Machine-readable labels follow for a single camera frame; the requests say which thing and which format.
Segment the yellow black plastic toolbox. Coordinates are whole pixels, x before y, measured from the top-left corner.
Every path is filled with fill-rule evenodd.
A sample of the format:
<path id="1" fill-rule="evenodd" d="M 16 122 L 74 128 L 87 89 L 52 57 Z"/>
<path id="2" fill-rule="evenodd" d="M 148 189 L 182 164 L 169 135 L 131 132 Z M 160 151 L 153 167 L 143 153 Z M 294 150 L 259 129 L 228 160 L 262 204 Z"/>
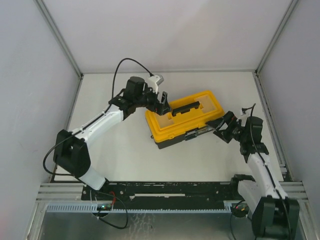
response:
<path id="1" fill-rule="evenodd" d="M 207 122 L 217 120 L 225 111 L 212 91 L 205 90 L 169 103 L 171 112 L 158 115 L 147 110 L 145 119 L 159 149 L 188 141 L 213 130 Z"/>

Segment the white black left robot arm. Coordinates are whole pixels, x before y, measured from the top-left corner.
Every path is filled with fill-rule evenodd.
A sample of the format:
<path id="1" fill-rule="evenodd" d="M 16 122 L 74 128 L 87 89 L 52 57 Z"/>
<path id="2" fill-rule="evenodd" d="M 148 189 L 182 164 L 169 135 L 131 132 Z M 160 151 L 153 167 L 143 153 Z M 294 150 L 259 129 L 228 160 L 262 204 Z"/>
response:
<path id="1" fill-rule="evenodd" d="M 164 81 L 161 75 L 152 75 L 144 80 L 132 76 L 125 88 L 111 98 L 108 106 L 101 113 L 72 131 L 61 130 L 56 137 L 53 161 L 68 175 L 98 191 L 107 179 L 92 165 L 90 146 L 113 126 L 124 121 L 137 108 L 163 116 L 172 109 L 168 103 L 168 94 L 159 93 L 159 86 Z"/>

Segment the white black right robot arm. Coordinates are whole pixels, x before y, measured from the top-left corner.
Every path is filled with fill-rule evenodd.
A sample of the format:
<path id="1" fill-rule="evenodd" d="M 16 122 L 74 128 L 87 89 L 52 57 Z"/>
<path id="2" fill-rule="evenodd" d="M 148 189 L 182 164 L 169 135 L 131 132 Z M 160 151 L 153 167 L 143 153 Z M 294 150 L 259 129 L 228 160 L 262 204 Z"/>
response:
<path id="1" fill-rule="evenodd" d="M 256 238 L 293 240 L 296 236 L 300 205 L 290 198 L 273 170 L 270 154 L 262 142 L 263 120 L 249 115 L 245 123 L 228 111 L 206 125 L 226 143 L 239 142 L 240 154 L 252 176 L 237 183 L 237 191 L 252 213 L 251 227 Z"/>

